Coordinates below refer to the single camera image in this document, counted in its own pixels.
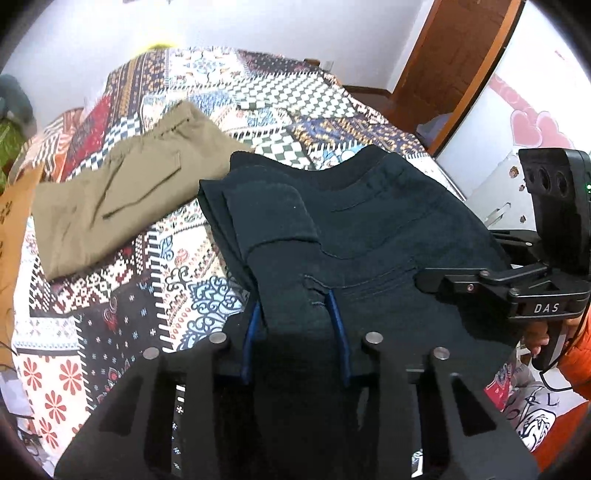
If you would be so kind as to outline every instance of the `wooden floor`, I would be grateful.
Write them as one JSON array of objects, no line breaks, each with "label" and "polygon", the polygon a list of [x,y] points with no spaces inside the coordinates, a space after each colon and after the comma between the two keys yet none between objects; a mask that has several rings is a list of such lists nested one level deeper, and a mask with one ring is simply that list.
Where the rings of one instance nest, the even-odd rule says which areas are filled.
[{"label": "wooden floor", "polygon": [[389,97],[377,93],[351,92],[351,95],[360,102],[376,109],[390,121],[395,127],[405,132],[414,133],[414,125],[418,124],[417,117],[421,112],[416,112],[410,105],[396,105]]}]

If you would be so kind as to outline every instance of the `white wall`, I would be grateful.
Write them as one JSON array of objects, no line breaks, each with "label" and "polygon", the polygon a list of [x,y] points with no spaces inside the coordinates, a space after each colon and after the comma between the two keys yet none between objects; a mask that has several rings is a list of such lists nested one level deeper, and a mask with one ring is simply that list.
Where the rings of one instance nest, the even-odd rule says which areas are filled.
[{"label": "white wall", "polygon": [[160,41],[334,60],[343,83],[385,88],[425,1],[54,0],[3,73],[21,82],[40,126]]}]

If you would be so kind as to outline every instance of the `wooden door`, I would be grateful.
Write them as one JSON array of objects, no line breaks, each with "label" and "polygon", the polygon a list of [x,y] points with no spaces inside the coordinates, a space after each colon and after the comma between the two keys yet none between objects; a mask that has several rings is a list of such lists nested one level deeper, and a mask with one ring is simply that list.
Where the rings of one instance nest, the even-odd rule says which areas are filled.
[{"label": "wooden door", "polygon": [[491,48],[511,0],[435,0],[392,94],[388,118],[414,132],[452,113]]}]

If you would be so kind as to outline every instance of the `pink heart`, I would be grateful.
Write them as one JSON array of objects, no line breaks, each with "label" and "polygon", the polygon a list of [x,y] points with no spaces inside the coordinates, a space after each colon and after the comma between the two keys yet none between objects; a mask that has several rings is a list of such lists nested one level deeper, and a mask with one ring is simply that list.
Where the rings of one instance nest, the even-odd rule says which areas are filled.
[{"label": "pink heart", "polygon": [[569,138],[558,130],[558,124],[549,112],[541,112],[535,124],[542,132],[541,147],[574,148]]},{"label": "pink heart", "polygon": [[530,123],[527,113],[514,110],[511,114],[513,143],[521,147],[536,148],[542,143],[542,132]]},{"label": "pink heart", "polygon": [[536,112],[532,107],[526,106],[523,111],[527,113],[527,119],[530,121],[530,125],[534,125],[536,119],[538,118],[538,112]]}]

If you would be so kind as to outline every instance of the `black pants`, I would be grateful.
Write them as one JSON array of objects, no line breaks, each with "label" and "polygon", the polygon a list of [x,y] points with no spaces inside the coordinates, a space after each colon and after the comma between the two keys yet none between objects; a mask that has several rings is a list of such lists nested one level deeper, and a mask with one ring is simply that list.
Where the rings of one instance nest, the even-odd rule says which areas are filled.
[{"label": "black pants", "polygon": [[[410,365],[445,346],[481,387],[520,337],[478,305],[441,303],[415,288],[425,267],[509,265],[468,208],[397,154],[366,147],[335,168],[305,172],[237,153],[225,179],[201,182],[199,200],[230,271],[262,304],[268,329],[255,348],[254,411],[285,478],[363,471],[360,392],[343,386],[329,292],[351,356],[369,331],[392,340]],[[408,462],[410,442],[402,447]]]}]

